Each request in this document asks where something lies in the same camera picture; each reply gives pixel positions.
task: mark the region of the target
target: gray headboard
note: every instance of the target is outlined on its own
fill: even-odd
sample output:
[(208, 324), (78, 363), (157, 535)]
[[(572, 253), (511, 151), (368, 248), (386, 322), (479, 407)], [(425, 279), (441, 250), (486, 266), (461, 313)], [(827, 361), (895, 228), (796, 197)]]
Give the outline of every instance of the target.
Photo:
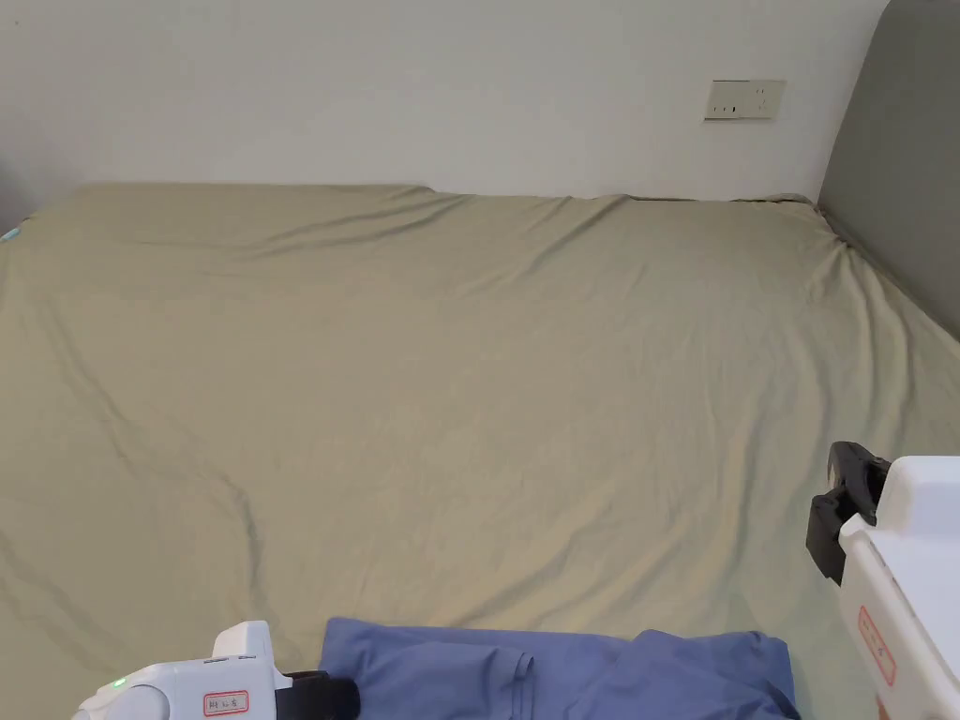
[(830, 156), (820, 207), (960, 338), (960, 0), (892, 0)]

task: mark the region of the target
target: red label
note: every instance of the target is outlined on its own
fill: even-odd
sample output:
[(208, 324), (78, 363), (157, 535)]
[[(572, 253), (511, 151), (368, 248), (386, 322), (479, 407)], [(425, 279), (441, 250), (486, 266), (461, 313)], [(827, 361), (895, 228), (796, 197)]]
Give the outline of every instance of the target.
[(204, 717), (239, 715), (250, 709), (250, 695), (246, 690), (208, 692), (204, 696)]
[(883, 675), (883, 679), (887, 681), (887, 684), (893, 687), (894, 682), (897, 680), (897, 663), (890, 654), (890, 648), (887, 647), (887, 643), (883, 641), (883, 636), (876, 628), (874, 620), (862, 605), (860, 606), (860, 616), (857, 618), (856, 624), (857, 627), (860, 628), (860, 634), (863, 635), (867, 647), (870, 648), (870, 654), (873, 655), (874, 660), (876, 660), (876, 666), (880, 668), (880, 674)]

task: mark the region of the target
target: bed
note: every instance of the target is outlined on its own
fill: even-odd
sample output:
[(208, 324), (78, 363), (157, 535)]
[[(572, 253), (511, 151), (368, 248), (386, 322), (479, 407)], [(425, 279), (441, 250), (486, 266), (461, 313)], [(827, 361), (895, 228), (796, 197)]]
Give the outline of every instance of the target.
[(44, 209), (0, 245), (5, 714), (245, 618), (315, 666), (348, 615), (760, 629), (804, 717), (876, 716), (809, 501), (833, 440), (960, 453), (960, 345), (845, 240), (799, 202), (417, 186)]

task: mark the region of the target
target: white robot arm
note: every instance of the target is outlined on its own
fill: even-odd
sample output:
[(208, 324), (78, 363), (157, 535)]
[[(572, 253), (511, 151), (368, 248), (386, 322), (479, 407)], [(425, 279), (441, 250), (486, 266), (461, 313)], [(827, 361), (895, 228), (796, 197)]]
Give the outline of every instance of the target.
[(148, 665), (104, 685), (73, 720), (356, 720), (359, 714), (353, 681), (321, 672), (281, 674), (270, 628), (254, 620), (220, 633), (211, 658)]
[(834, 443), (806, 547), (891, 720), (960, 720), (960, 457)]

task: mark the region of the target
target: blue cloth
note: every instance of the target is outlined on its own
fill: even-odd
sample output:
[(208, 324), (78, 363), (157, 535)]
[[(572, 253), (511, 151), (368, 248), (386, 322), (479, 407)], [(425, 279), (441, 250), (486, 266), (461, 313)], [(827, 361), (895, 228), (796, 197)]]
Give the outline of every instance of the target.
[(621, 640), (335, 618), (320, 669), (357, 682), (362, 720), (800, 717), (786, 644), (760, 633)]

